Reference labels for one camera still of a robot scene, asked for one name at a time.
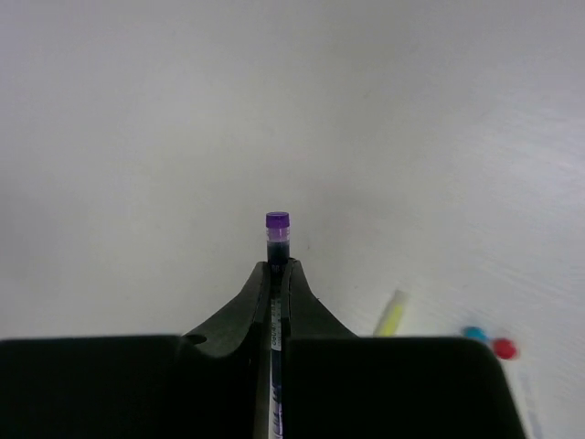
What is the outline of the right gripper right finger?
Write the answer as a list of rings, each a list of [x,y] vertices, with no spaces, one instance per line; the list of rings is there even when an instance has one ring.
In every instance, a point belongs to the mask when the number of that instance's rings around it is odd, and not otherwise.
[[[287,438],[522,438],[504,371],[465,337],[358,337],[312,293],[301,263],[282,279]]]

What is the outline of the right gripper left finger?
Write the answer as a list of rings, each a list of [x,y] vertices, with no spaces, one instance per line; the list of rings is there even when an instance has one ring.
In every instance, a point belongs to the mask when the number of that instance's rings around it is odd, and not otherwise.
[[[183,335],[5,339],[4,438],[265,438],[270,270]]]

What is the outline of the yellow pen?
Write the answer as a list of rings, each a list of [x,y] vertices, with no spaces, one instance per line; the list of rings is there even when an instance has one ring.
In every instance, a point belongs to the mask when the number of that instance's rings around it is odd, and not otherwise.
[[[394,292],[378,320],[375,337],[393,337],[397,334],[408,299],[407,293],[399,289]]]

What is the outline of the blue capped white marker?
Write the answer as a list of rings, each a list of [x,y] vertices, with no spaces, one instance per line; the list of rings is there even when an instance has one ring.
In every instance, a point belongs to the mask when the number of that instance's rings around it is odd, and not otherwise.
[[[484,344],[488,344],[490,341],[490,338],[487,336],[485,331],[480,327],[476,326],[464,327],[461,333],[463,337],[470,338]]]

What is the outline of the purple pen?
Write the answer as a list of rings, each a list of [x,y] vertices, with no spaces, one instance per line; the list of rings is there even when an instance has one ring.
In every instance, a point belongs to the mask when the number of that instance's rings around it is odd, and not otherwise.
[[[272,430],[283,437],[282,427],[282,319],[281,287],[290,259],[290,216],[288,212],[269,212],[265,216],[267,262],[271,270],[271,398]]]

